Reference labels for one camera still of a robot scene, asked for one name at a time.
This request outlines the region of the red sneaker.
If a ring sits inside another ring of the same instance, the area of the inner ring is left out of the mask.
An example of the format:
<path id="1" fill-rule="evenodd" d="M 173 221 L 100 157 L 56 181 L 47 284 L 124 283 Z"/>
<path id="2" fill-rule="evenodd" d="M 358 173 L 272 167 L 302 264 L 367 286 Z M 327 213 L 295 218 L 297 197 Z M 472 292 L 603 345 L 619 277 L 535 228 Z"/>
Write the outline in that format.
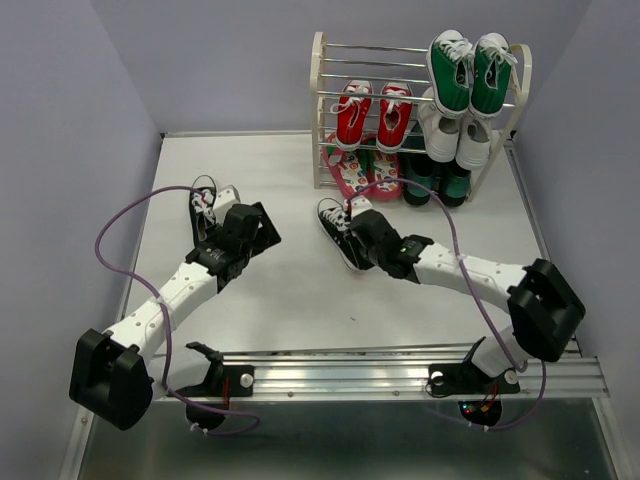
<path id="1" fill-rule="evenodd" d="M 405 139 L 413 108 L 413 102 L 406 97 L 412 96 L 412 90 L 408 83 L 389 81 L 381 94 L 376 145 L 382 152 L 391 154 L 401 148 Z"/>
<path id="2" fill-rule="evenodd" d="M 353 79 L 343 88 L 339 101 L 331 106 L 330 112 L 337 116 L 335 143 L 341 150 L 354 151 L 360 146 L 372 93 L 369 80 Z"/>

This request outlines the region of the pink patterned sandal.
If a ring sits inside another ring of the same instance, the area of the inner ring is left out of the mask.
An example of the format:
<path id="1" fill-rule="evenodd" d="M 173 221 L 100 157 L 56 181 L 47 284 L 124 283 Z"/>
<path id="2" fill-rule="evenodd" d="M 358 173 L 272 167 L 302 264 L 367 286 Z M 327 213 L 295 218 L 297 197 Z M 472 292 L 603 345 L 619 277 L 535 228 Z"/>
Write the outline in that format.
<path id="1" fill-rule="evenodd" d="M 347 198 L 369 183 L 368 164 L 363 150 L 343 151 L 336 146 L 335 136 L 331 133 L 327 138 L 328 145 L 322 147 L 322 158 L 340 193 Z"/>
<path id="2" fill-rule="evenodd" d="M 388 154 L 379 150 L 368 153 L 367 179 L 374 186 L 369 189 L 372 198 L 391 201 L 401 195 L 402 186 L 397 181 L 400 163 L 396 154 Z"/>

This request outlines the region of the black sneaker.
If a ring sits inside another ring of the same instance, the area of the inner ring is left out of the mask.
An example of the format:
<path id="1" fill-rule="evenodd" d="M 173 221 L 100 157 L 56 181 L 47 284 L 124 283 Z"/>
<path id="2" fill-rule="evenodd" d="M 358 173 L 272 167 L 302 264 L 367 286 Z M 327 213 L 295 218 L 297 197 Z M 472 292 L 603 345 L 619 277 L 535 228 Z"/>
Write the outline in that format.
<path id="1" fill-rule="evenodd" d="M 350 217 L 344 205 L 333 198 L 323 198 L 316 206 L 321 229 L 340 251 L 352 271 L 366 271 L 373 264 L 362 254 L 359 240 L 349 230 Z"/>
<path id="2" fill-rule="evenodd" d="M 194 246 L 203 243 L 214 230 L 215 215 L 213 211 L 217 196 L 217 185 L 207 174 L 199 175 L 191 185 L 198 193 L 189 194 L 189 218 Z"/>

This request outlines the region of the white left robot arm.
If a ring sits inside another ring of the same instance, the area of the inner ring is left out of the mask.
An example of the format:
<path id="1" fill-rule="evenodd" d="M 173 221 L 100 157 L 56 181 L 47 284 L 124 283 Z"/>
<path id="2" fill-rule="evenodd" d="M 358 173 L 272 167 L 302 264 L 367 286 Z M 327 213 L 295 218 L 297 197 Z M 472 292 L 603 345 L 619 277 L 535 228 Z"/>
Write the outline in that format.
<path id="1" fill-rule="evenodd" d="M 277 245 L 281 237 L 264 206 L 235 200 L 215 207 L 216 221 L 205 240 L 189 252 L 177 271 L 123 320 L 77 341 L 69 396 L 120 430 L 133 427 L 151 404 L 174 397 L 205 434 L 215 434 L 231 415 L 227 399 L 251 394 L 240 379 L 248 367 L 227 367 L 224 356 L 201 342 L 173 359 L 172 334 L 246 268 L 249 260 Z"/>

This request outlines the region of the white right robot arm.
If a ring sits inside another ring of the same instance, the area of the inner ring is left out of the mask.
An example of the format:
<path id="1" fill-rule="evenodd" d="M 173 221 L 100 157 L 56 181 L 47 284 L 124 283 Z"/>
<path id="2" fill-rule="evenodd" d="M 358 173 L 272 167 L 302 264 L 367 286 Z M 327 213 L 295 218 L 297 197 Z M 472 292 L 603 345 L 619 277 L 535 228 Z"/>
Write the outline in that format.
<path id="1" fill-rule="evenodd" d="M 584 303 L 548 260 L 520 266 L 463 256 L 427 237 L 402 238 L 376 210 L 353 216 L 349 230 L 362 255 L 389 276 L 465 293 L 480 309 L 489 303 L 509 315 L 511 325 L 492 326 L 454 375 L 472 390 L 529 360 L 558 361 L 585 317 Z"/>

